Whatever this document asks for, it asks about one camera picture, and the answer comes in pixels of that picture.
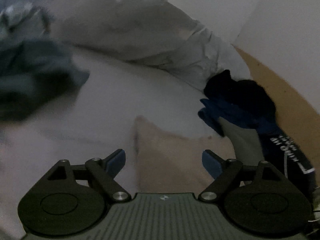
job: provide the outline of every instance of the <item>yellow wooden board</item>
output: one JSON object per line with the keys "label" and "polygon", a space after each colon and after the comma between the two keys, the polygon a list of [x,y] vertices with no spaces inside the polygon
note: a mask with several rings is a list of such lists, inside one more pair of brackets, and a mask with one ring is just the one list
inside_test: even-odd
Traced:
{"label": "yellow wooden board", "polygon": [[320,116],[286,81],[249,54],[237,49],[253,79],[276,104],[278,125],[292,137],[316,168],[320,185]]}

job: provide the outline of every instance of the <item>pillow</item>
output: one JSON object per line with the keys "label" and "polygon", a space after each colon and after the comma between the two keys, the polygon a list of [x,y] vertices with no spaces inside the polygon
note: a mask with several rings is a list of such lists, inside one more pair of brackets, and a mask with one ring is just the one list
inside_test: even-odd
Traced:
{"label": "pillow", "polygon": [[142,116],[136,118],[135,129],[140,192],[197,196],[213,181],[202,166],[202,152],[210,149],[223,159],[235,158],[227,137],[185,138],[160,130]]}

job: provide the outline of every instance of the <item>white bed sheet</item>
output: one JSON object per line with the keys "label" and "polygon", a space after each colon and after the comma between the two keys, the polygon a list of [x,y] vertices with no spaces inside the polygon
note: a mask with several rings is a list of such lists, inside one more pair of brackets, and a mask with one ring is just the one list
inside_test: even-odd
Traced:
{"label": "white bed sheet", "polygon": [[127,163],[116,181],[137,192],[132,128],[137,115],[186,137],[219,136],[197,116],[204,97],[199,90],[159,69],[72,50],[76,65],[91,72],[79,94],[63,95],[23,124],[1,129],[0,227],[16,238],[24,235],[20,199],[60,159],[82,164],[122,148]]}

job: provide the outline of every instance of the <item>gray fabric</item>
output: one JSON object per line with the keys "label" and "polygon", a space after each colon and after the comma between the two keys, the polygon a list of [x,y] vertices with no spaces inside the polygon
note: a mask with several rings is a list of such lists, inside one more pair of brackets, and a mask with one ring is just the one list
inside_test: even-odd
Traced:
{"label": "gray fabric", "polygon": [[219,117],[218,122],[225,136],[232,142],[237,160],[244,165],[252,166],[257,166],[259,161],[264,160],[259,136],[255,129],[240,128],[222,117]]}
{"label": "gray fabric", "polygon": [[23,120],[89,77],[76,69],[63,45],[45,35],[48,23],[43,11],[29,3],[0,14],[0,120]]}
{"label": "gray fabric", "polygon": [[[0,0],[0,5],[13,1]],[[55,17],[54,38],[161,68],[199,90],[225,69],[234,80],[250,79],[233,46],[168,0],[29,1]]]}

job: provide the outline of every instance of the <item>blurry dark garment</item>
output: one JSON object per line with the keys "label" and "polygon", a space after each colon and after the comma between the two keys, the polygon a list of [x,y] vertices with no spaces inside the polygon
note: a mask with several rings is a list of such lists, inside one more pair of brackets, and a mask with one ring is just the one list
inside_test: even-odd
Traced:
{"label": "blurry dark garment", "polygon": [[[230,125],[226,130],[226,124],[221,122],[221,118],[242,129],[255,129],[258,141],[251,142],[252,147],[257,149],[256,145],[259,143],[264,159],[272,163],[311,200],[316,188],[315,169],[294,141],[276,124],[273,101],[255,82],[235,82],[229,77],[228,71],[224,71],[210,79],[205,89],[209,99],[200,100],[205,107],[198,112],[199,117],[221,136],[225,136],[224,131],[228,131],[234,147],[243,147],[244,143],[239,141],[244,137],[241,138],[236,129],[233,132]],[[245,160],[251,158],[243,154],[241,157]]]}
{"label": "blurry dark garment", "polygon": [[0,120],[23,120],[48,100],[81,87],[89,73],[51,40],[48,17],[30,3],[0,14]]}

